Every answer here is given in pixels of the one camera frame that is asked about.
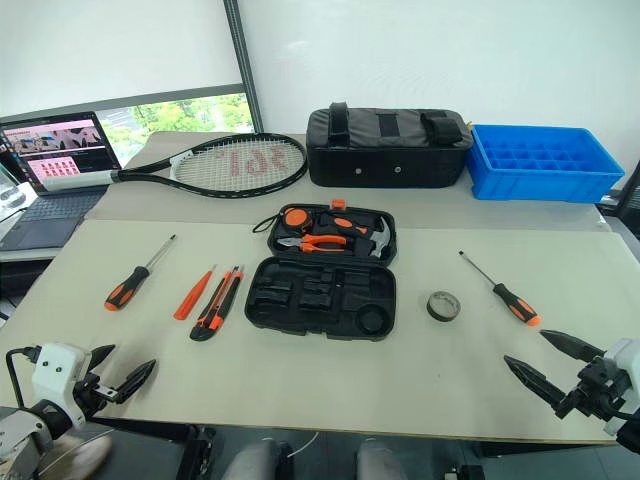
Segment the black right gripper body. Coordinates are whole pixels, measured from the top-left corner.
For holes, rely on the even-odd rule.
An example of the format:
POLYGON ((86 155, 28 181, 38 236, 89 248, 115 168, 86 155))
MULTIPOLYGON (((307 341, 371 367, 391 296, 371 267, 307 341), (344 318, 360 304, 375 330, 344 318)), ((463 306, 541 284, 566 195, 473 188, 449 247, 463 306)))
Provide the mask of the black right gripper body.
POLYGON ((620 408, 626 403, 624 394, 631 389, 629 375, 614 367, 604 358, 596 357, 578 374, 579 382, 554 408, 555 415, 563 419, 574 409, 600 420, 631 420, 632 414, 620 408))

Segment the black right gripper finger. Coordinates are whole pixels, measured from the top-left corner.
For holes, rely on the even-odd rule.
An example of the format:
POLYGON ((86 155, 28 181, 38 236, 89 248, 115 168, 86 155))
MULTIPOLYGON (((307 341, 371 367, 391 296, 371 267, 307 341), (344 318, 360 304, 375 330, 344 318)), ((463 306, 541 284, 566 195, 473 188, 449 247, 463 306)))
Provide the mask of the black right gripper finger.
POLYGON ((509 370, 531 392, 546 402, 552 408, 557 408, 564 399, 565 393, 546 379, 546 377, 531 365, 511 356, 504 355, 509 370))
POLYGON ((576 360, 591 362, 605 354, 604 350, 564 332, 541 329, 539 333, 557 350, 576 360))

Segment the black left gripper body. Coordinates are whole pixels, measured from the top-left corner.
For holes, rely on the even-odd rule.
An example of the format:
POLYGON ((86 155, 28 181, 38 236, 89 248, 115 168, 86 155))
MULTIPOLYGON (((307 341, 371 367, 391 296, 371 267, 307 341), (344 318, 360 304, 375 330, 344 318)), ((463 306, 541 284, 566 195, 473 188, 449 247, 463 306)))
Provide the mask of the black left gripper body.
POLYGON ((91 372, 75 383, 74 400, 86 420, 102 411, 109 403, 122 404, 125 401, 122 392, 102 386, 100 377, 91 372))

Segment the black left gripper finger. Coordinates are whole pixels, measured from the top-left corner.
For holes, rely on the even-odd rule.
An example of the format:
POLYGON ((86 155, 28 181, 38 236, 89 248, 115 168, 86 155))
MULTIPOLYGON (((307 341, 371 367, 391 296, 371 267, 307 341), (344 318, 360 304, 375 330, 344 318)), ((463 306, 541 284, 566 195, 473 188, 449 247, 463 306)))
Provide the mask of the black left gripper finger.
POLYGON ((117 395, 114 397, 116 403, 124 403, 127 401, 152 374, 156 360, 147 361, 136 367, 125 379, 125 381, 116 388, 117 395))
POLYGON ((90 362, 87 369, 88 376, 93 375, 93 370, 109 356, 115 347, 115 344, 109 344, 96 347, 91 351, 90 362))

